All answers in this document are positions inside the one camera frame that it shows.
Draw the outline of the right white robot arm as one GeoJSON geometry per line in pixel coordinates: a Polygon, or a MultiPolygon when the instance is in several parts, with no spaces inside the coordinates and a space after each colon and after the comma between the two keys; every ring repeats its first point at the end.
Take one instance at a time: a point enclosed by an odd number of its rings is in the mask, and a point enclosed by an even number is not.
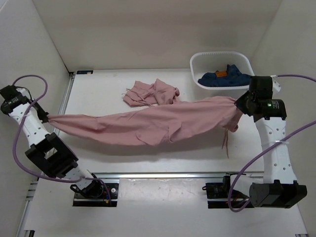
{"type": "Polygon", "coordinates": [[[263,151],[222,184],[233,212],[242,211],[248,204],[291,208],[307,195],[307,187],[298,183],[289,157],[286,141],[291,136],[286,135],[285,104],[273,98],[274,91],[279,91],[279,85],[272,76],[252,76],[248,90],[235,102],[242,113],[253,117],[263,151]],[[264,159],[262,183],[244,174],[259,158],[264,159]]]}

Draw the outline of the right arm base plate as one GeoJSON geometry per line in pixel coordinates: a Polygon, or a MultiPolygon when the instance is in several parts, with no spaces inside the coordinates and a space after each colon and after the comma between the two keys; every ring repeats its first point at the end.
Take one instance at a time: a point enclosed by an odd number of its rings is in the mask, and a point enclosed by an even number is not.
{"type": "MultiPolygon", "coordinates": [[[[208,209],[228,209],[228,191],[223,183],[206,183],[202,187],[206,191],[208,209]]],[[[231,206],[234,209],[241,208],[249,197],[239,191],[233,191],[231,206]]]]}

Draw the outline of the white plastic basket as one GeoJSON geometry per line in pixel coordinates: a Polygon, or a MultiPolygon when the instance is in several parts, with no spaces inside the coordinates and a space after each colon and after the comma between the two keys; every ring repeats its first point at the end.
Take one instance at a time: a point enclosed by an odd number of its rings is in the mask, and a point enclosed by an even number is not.
{"type": "Polygon", "coordinates": [[[206,73],[225,71],[227,65],[236,65],[240,72],[254,76],[249,59],[236,51],[211,51],[198,52],[190,58],[190,69],[193,82],[205,90],[246,90],[248,86],[235,87],[206,87],[198,83],[198,80],[206,73]]]}

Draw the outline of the pink trousers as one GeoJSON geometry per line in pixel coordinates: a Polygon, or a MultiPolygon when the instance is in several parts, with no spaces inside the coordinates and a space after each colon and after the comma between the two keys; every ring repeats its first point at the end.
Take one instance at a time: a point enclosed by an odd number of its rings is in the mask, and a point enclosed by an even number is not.
{"type": "Polygon", "coordinates": [[[76,137],[122,146],[174,143],[218,127],[226,133],[237,131],[242,112],[234,98],[214,96],[186,102],[179,95],[178,88],[159,79],[153,84],[136,81],[123,101],[141,110],[100,117],[49,115],[48,122],[76,137]]]}

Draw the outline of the dark blue trousers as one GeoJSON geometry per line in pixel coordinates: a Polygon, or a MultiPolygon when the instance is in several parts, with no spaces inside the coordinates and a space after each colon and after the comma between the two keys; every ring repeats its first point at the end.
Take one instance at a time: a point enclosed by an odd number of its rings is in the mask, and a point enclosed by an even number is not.
{"type": "Polygon", "coordinates": [[[251,75],[240,72],[235,64],[228,64],[225,71],[205,73],[198,83],[206,87],[237,87],[249,85],[250,79],[251,75]]]}

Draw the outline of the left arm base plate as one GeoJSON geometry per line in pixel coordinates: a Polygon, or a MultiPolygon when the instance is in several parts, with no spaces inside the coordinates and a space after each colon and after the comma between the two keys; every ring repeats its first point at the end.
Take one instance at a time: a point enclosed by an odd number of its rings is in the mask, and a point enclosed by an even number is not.
{"type": "Polygon", "coordinates": [[[106,182],[107,189],[103,185],[97,189],[96,194],[83,196],[77,185],[71,185],[70,189],[75,193],[74,207],[117,207],[119,196],[119,183],[106,182]]]}

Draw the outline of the black corner label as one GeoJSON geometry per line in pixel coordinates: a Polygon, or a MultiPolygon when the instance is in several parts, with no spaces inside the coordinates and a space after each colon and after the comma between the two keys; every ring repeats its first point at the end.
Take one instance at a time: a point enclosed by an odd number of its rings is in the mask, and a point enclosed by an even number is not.
{"type": "Polygon", "coordinates": [[[93,70],[78,70],[76,72],[77,75],[91,75],[93,74],[93,70]]]}

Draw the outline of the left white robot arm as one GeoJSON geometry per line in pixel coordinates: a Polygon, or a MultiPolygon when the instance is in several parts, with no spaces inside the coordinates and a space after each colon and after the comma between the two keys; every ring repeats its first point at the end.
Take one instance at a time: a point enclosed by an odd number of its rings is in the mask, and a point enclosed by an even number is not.
{"type": "Polygon", "coordinates": [[[4,99],[0,106],[3,114],[19,124],[28,140],[26,157],[42,171],[40,178],[69,183],[71,190],[84,198],[98,198],[106,188],[95,175],[82,171],[73,151],[54,133],[48,132],[44,123],[48,113],[32,99],[24,87],[8,85],[0,90],[4,99]]]}

